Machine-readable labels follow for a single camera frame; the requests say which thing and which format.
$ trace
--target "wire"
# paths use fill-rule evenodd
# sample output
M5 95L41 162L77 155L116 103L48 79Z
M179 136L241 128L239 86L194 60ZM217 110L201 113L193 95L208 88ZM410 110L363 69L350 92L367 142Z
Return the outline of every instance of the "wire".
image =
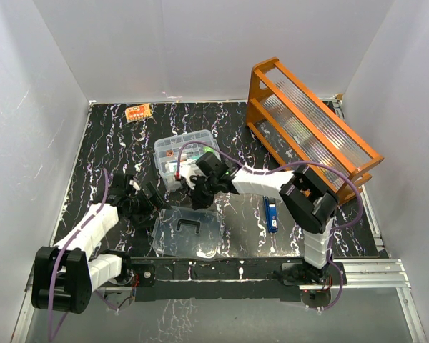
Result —
M135 295L137 295L137 287L138 287L138 283L139 283L138 274L136 274L134 277L136 278L136 281L132 285L132 296L135 298Z
M54 291L56 288L56 278L57 278L57 272L59 271L59 265L62 260L62 257L64 256L64 252L69 247L71 242L78 236L78 233L93 219L95 218L98 213L103 209L103 206L107 202L108 197L108 185L109 185L109 178L108 178L108 171L103 168L103 173L105 176L105 191L103 194L102 203L100 204L100 207L98 210L96 210L95 214L91 214L89 218L87 218L84 223L81 224L81 228L76 230L74 234L66 241L62 249L60 249L59 253L57 254L56 262L54 264L54 268L52 269L52 276L51 276L51 282L49 284L49 299L48 299L48 341L52 342L57 335L57 332L59 332L59 329L62 326L62 323L64 323L64 320L66 316L68 315L68 312L65 312L62 318L60 319L59 323L57 324L56 329L54 332L52 332L52 322L53 322L53 308L54 308Z
M130 276L130 279L122 284L120 284L119 282L113 282L112 280L109 280L109 282L116 284L117 286L127 286L128 284L130 284L132 282L132 279L134 278L134 275Z
M134 299L134 297L131 295L131 296L127 297L126 299L122 300L122 303L117 307L117 309L121 309L122 305L124 305L125 302L127 300L130 300L130 299Z
M213 146L210 146L207 143L204 143L203 141L189 141L187 143L184 143L178 152L177 174L176 174L177 179L179 179L179 168L180 168L180 164L181 164L182 152L183 152L184 148L186 148L186 146L188 146L190 144L201 144L204 146L209 146L210 148L215 150L217 153L221 154L226 159L236 163L238 166L245 169L247 172L249 172L251 174L270 175L270 174L273 174L275 172L279 172L283 169L290 169L290 168L295 168L297 166L309 166L310 165L310 166L318 166L320 168L326 169L329 172L332 172L333 174L340 177L344 182L346 182L346 184L348 186L350 186L350 188L352 189L352 191L354 192L354 194L356 196L356 199L357 199L357 216L351 222L342 224L338 227L333 227L330 230L330 238L329 238L329 244L328 244L329 247L332 246L332 241L333 241L335 230L346 229L348 227L351 227L351 226L357 224L361 220L361 218L363 217L363 212L364 212L363 200L360 197L360 192L359 192L359 189L356 187L356 185L354 185L354 183L350 179L348 179L348 177L346 175L344 175L342 172L332 168L331 166L326 166L325 164L321 164L321 163L317 163L317 162L313 162L313 161L296 161L296 162L288 163L284 166L279 166L278 168L273 169L273 170L260 171L260 170L254 170L254 169L249 168L248 166L245 166L241 161L238 161L238 160L232 158L231 156L227 155L226 153L220 151L219 149L214 148ZM337 296L335 297L334 301L331 302L330 304L328 304L325 309L329 309L329 308L333 307L335 304L337 304L338 300L340 299L340 297L342 295L342 290L343 290L343 273L342 273L341 269L338 267L338 265L336 265L336 263L334 263L334 261L332 260L331 251L332 251L332 249L328 249L326 258L327 258L327 262L337 270L337 272L340 276L340 288L339 288L339 291L338 291Z
M115 304L112 304L111 302L109 302L108 300L106 300L105 298L104 298L104 296L102 295L102 293L100 293L99 291L95 291L95 294L97 294L98 296L99 296L99 298L105 303L105 304L107 304L107 306L110 308L110 309L113 309L114 311L117 311L117 310L119 310L119 307L118 306L116 306Z
M329 275L329 277L326 278L326 280L324 280L324 284L322 286L322 288L318 291L318 292L326 292L328 291L330 288L332 287L332 276Z

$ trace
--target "plastic box lid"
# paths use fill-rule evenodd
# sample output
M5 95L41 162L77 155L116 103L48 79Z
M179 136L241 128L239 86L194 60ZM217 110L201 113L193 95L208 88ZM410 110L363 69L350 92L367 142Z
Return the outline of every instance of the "plastic box lid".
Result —
M213 259L222 241L222 218L217 212L173 207L156 219L152 248L157 254Z

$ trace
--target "metal frame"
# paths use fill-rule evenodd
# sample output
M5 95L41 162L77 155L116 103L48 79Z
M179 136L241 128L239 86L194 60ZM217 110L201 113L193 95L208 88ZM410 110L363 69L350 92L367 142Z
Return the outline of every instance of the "metal frame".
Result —
M345 117L343 116L343 112L341 111L341 108L340 108L340 102L336 98L331 98L331 99L326 98L323 100L325 101L332 100L334 102L334 106L336 107L337 115L340 116L343 120L345 119ZM87 121L89 121L92 104L94 104L94 101L89 102L90 107L89 107ZM87 128L87 125L84 127L83 137L84 137L86 128ZM80 142L78 152L81 149L81 143L82 143L82 140ZM74 172L74 167L76 165L76 162L77 162L77 159L74 160L74 166L72 168L71 175ZM366 192L365 187L363 185L362 185L362 188L363 188L363 192L361 193L361 197L363 198L365 212L367 214L370 228L372 229L375 243L379 250L384 249L383 240L381 239L381 233L379 230L377 220L375 218L375 214L373 213L373 208L370 203L368 193ZM61 216L62 210L63 210L63 206L61 207L61 211L59 212L59 218ZM51 244L54 243L54 237L55 237L58 224L59 222L57 222L54 228ZM418 313L415 308L415 303L411 296L410 282L408 281L407 274L405 272L405 269L400 259L336 259L335 261L342 262L344 264L346 277L347 277L347 284L344 285L344 288L350 288L350 289L396 288L398 293L398 298L400 300L400 304L403 310L403 314L408 324L408 329L410 331L410 336L413 342L418 342L418 343L427 342L423 331L423 327L421 325ZM21 311L19 313L19 317L17 319L14 333L11 338L11 343L25 343L27 334L29 332L31 319L34 313L34 308L31 305L32 274L29 278L29 282L26 287L24 301L22 303ZM230 282L247 282L247 281L230 280ZM319 289L320 286L318 287L301 286L300 288L301 289ZM339 286L334 285L332 286L332 288L337 289L339 288ZM108 287L102 287L99 290L130 292L130 287L108 286Z

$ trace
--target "clear plastic container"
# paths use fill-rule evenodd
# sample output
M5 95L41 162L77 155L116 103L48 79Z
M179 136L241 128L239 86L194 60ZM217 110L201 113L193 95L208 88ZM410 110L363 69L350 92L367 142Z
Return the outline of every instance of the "clear plastic container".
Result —
M179 136L162 138L158 139L156 143L154 143L154 163L156 164L156 168L158 168L159 173L164 180L165 187L169 192L181 188L181 182L175 179L178 153L179 148L189 141L202 141L216 149L219 149L212 133L208 130L200 130L188 134L181 134ZM182 152L182 164L195 163L199 157L207 151L211 151L207 146L189 144ZM220 157L217 152L214 152L214 154L218 158Z
M222 218L206 210L162 209L152 236L152 248L158 255L213 259L222 241Z

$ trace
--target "floor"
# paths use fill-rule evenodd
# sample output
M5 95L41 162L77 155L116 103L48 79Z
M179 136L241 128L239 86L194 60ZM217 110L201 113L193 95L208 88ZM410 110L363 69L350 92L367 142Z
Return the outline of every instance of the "floor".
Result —
M102 189L102 167L110 172L134 172L140 184L154 182L165 193L153 159L154 143L160 138L208 129L223 152L254 168L278 166L245 127L245 102L151 104L152 118L128 124L124 110L131 105L100 104L91 108L55 241L63 238L81 220L97 190ZM292 154L290 160L296 159ZM172 205L190 207L188 197L181 192L166 193L165 198ZM267 233L262 197L221 194L212 210L221 215L224 229L217 256L301 256L302 230L282 204L278 205L279 229L276 234ZM357 204L353 200L340 207L335 224L350 221L356 214ZM153 257L151 233L152 227L136 228L123 220L108 233L96 253L119 249L128 251L133 257ZM336 232L335 238L332 248L337 257L378 257L365 214L353 228Z
M96 191L102 187L102 167L110 172L135 171L140 183L155 182L164 193L152 157L154 142L159 138L209 129L222 151L256 168L277 166L245 128L244 102L153 104L153 117L134 124L127 124L124 119L128 106L131 104L92 107L56 240L84 216ZM189 206L184 194L173 192L165 196L171 204ZM282 207L278 209L280 227L275 235L266 232L259 197L222 195L213 210L221 214L225 227L219 257L296 257L302 253L302 232ZM337 223L349 221L355 215L355 203L347 203L337 213ZM123 221L108 233L96 253L110 248L126 250L133 257L153 257L150 234L150 228L137 229ZM365 215L356 227L337 233L336 238L333 249L339 258L378 257ZM92 297L85 313L67 317L55 342L412 341L395 288L346 289L342 301L321 316L305 311L296 300L280 301L282 297L275 289L270 292L276 299L135 302L119 314L105 311L103 302ZM47 311L37 309L26 342L45 342L46 335Z
M342 301L321 315L293 304L172 299L136 302L116 315L93 297L85 313L67 317L54 342L412 342L394 288L346 289ZM35 311L26 343L47 342L47 316Z

